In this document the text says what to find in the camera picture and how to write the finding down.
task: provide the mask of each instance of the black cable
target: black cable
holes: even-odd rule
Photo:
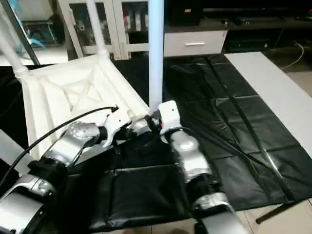
[[[142,149],[144,149],[144,148],[150,147],[150,146],[153,145],[157,140],[159,140],[162,136],[167,135],[167,134],[172,134],[172,133],[174,133],[174,132],[176,132],[176,131],[178,131],[178,130],[186,130],[186,131],[188,131],[188,132],[193,133],[193,134],[195,135],[195,136],[194,136],[195,138],[198,138],[198,137],[199,137],[199,135],[198,135],[194,130],[192,130],[192,129],[190,129],[190,128],[187,128],[187,127],[180,126],[180,127],[170,128],[170,129],[169,129],[168,131],[166,131],[165,133],[155,136],[153,139],[151,139],[151,140],[150,140],[149,142],[147,142],[146,144],[141,145],[141,146],[136,147],[136,148],[133,148],[133,150],[138,151],[138,150],[142,150]]]
[[[307,201],[310,204],[310,206],[312,207],[312,203],[311,203],[310,199],[307,199]]]
[[[215,91],[213,90],[213,88],[210,86],[210,84],[208,83],[208,81],[205,78],[205,72],[204,72],[203,68],[200,65],[198,65],[197,63],[194,64],[193,68],[201,75],[200,81],[202,81],[202,80],[204,81],[204,82],[200,82],[200,83],[198,82],[199,86],[203,87],[203,88],[206,88],[208,90],[208,92],[204,91],[203,94],[206,95],[208,99],[212,99],[212,97],[210,97],[207,93],[210,93],[210,94],[212,94],[213,97],[216,97]],[[218,108],[217,104],[211,105],[211,106],[212,106],[212,109],[214,110],[214,112],[216,114],[218,114],[218,117],[222,121],[224,121],[226,126],[228,127],[228,129],[230,131],[230,134],[231,134],[233,140],[235,141],[235,144],[232,143],[233,147],[241,152],[241,153],[238,154],[238,156],[245,162],[247,168],[251,172],[252,177],[256,180],[256,182],[259,184],[259,186],[265,192],[267,198],[271,199],[270,192],[269,192],[267,186],[262,182],[259,170],[253,165],[252,161],[255,161],[256,163],[266,167],[269,170],[271,169],[270,166],[265,165],[260,160],[256,159],[255,157],[253,157],[250,154],[246,154],[243,151],[242,147],[240,146],[239,139],[237,138],[237,135],[234,132],[233,126],[228,122],[225,113],[220,108]]]
[[[84,114],[81,114],[77,117],[74,117],[62,124],[60,124],[59,126],[55,127],[54,129],[50,130],[49,132],[47,132],[46,134],[44,134],[42,137],[38,138],[34,143],[32,143],[26,150],[24,150],[24,152],[22,152],[15,160],[14,162],[12,163],[12,165],[10,166],[10,168],[8,169],[8,171],[5,173],[4,177],[2,178],[1,182],[0,182],[0,188],[1,186],[5,183],[6,179],[8,178],[8,176],[10,175],[10,173],[14,170],[14,168],[16,167],[16,165],[21,161],[21,159],[29,152],[31,151],[36,145],[38,145],[40,142],[42,142],[44,139],[46,139],[48,136],[50,136],[52,133],[56,132],[58,129],[66,126],[67,124],[70,124],[74,121],[76,121],[77,119],[81,118],[81,117],[84,117],[84,116],[87,116],[89,114],[92,114],[94,112],[97,112],[97,111],[101,111],[101,110],[108,110],[108,109],[111,109],[111,110],[114,110],[116,109],[117,107],[101,107],[101,108],[97,108],[97,109],[94,109],[94,110],[91,110],[91,111],[88,111]]]

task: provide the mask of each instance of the white pole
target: white pole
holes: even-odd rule
[[[11,48],[9,43],[6,41],[4,38],[4,33],[0,32],[0,50],[2,50],[3,54],[5,57],[9,60],[13,72],[17,78],[20,78],[23,76],[25,73],[27,73],[28,69],[25,67],[15,51]]]
[[[102,34],[101,24],[99,22],[97,6],[94,0],[87,0],[87,7],[89,12],[89,17],[91,21],[91,26],[94,34],[94,38],[97,43],[97,53],[105,54],[109,57],[109,52],[105,48],[104,36]]]
[[[24,149],[13,141],[4,131],[0,129],[0,158],[11,165],[13,161],[20,155]],[[28,164],[35,160],[29,154],[16,165],[15,170],[18,173],[26,174],[29,172]]]
[[[149,0],[148,15],[150,111],[154,112],[162,102],[164,0]]]

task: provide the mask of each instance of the white cabinet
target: white cabinet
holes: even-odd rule
[[[148,0],[95,0],[105,43],[115,60],[130,59],[133,53],[148,52]],[[58,0],[79,57],[95,54],[97,46],[86,0]],[[167,32],[164,56],[220,53],[227,31]]]
[[[120,60],[113,1],[115,0],[96,0],[95,2],[107,50],[113,53],[115,60]],[[58,3],[78,57],[95,54],[97,46],[86,0],[58,0]]]

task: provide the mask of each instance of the black tarp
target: black tarp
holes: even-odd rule
[[[148,103],[148,60],[115,65]],[[280,179],[227,89],[276,165]],[[181,123],[198,135],[235,210],[312,197],[312,160],[224,56],[166,60],[164,100],[170,99],[177,102]],[[121,145],[120,155],[110,150],[72,168],[63,187],[52,219],[71,233],[192,216],[168,145],[149,133]],[[286,196],[283,187],[293,198]]]

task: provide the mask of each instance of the black wire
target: black wire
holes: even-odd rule
[[[246,128],[248,129],[248,132],[250,133],[250,135],[251,135],[253,141],[255,142],[255,144],[257,145],[257,147],[258,147],[260,153],[262,154],[263,158],[270,164],[271,171],[273,172],[273,174],[276,177],[278,183],[280,184],[280,187],[281,187],[282,191],[284,192],[284,194],[286,196],[286,199],[288,201],[294,201],[294,196],[293,196],[291,190],[289,189],[289,187],[287,186],[286,182],[284,181],[284,178],[281,175],[281,173],[276,168],[273,160],[271,159],[271,157],[268,154],[267,150],[263,146],[263,143],[261,142],[261,140],[258,137],[257,133],[255,132],[252,124],[250,123],[250,121],[248,120],[246,115],[244,114],[244,112],[241,109],[241,107],[239,106],[239,104],[236,102],[235,98],[233,97],[233,95],[231,93],[231,90],[222,82],[220,75],[218,74],[218,72],[216,71],[214,66],[212,65],[211,61],[207,57],[205,57],[204,59],[206,60],[206,62],[209,65],[212,73],[214,74],[215,79],[220,84],[220,86],[223,88],[223,90],[225,91],[225,93],[228,96],[229,100],[231,101],[231,103],[233,104],[233,106],[236,109],[237,113],[239,114],[240,118],[244,122]]]
[[[133,148],[133,150],[138,151],[138,150],[142,150],[144,148],[150,147],[151,145],[153,145],[156,141],[158,141],[160,139],[160,136],[155,136],[153,137],[153,139],[151,139],[150,141],[148,141],[146,144],[141,145],[139,147],[135,147]]]
[[[178,130],[186,130],[186,132],[191,132],[191,133],[193,133],[194,137],[198,138],[198,140],[199,140],[199,135],[197,134],[197,132],[195,132],[193,129],[190,129],[188,127],[183,127],[183,126],[170,128],[170,129],[168,129],[168,131],[160,134],[159,136],[162,137],[163,135],[172,134],[172,133],[177,132]]]
[[[310,206],[312,207],[312,203],[311,203],[310,199],[308,199],[308,203],[309,203],[309,204],[310,204]]]
[[[10,166],[10,168],[8,169],[8,171],[5,173],[4,177],[2,178],[1,182],[0,182],[0,188],[1,186],[5,183],[5,181],[7,180],[8,176],[10,175],[10,173],[14,170],[14,168],[16,167],[16,165],[21,161],[21,159],[29,152],[31,151],[36,145],[38,145],[40,142],[42,142],[44,139],[46,139],[48,136],[50,136],[52,133],[56,132],[58,129],[66,126],[67,124],[70,124],[74,121],[76,121],[77,119],[81,118],[81,117],[84,117],[84,116],[87,116],[89,114],[92,114],[94,112],[97,112],[97,111],[101,111],[101,110],[108,110],[108,109],[115,109],[117,107],[101,107],[101,108],[97,108],[97,109],[94,109],[94,110],[91,110],[91,111],[88,111],[84,114],[81,114],[77,117],[74,117],[62,124],[60,124],[59,126],[55,127],[54,129],[50,130],[49,132],[47,132],[46,134],[44,134],[42,137],[38,138],[34,143],[32,143],[26,150],[24,150],[24,152],[22,152],[15,160],[14,162],[12,163],[12,165]]]
[[[200,87],[204,88],[203,94],[208,98],[208,99],[212,99],[212,97],[210,97],[207,93],[212,94],[213,97],[216,97],[216,93],[213,90],[213,88],[210,86],[210,84],[208,83],[208,81],[205,78],[205,72],[203,70],[203,68],[198,65],[197,63],[194,64],[193,68],[201,75],[201,79],[200,81],[204,81],[204,82],[198,82]],[[271,168],[267,165],[264,165],[260,160],[256,159],[255,157],[251,156],[250,154],[246,154],[242,147],[240,146],[240,142],[239,139],[237,137],[237,135],[234,132],[234,128],[233,126],[228,122],[225,113],[218,108],[218,105],[211,105],[212,109],[214,110],[214,112],[218,115],[218,117],[223,120],[226,124],[226,126],[228,127],[230,134],[233,138],[233,140],[235,141],[235,144],[233,144],[233,147],[237,150],[239,150],[241,153],[238,154],[238,156],[245,162],[247,168],[250,170],[252,177],[256,180],[256,182],[259,184],[259,186],[263,189],[263,191],[265,192],[266,196],[268,199],[271,198],[270,192],[267,189],[267,186],[265,186],[265,184],[262,182],[261,177],[260,177],[260,172],[259,170],[253,165],[252,160],[256,161],[258,164],[267,167],[269,170],[271,170]]]

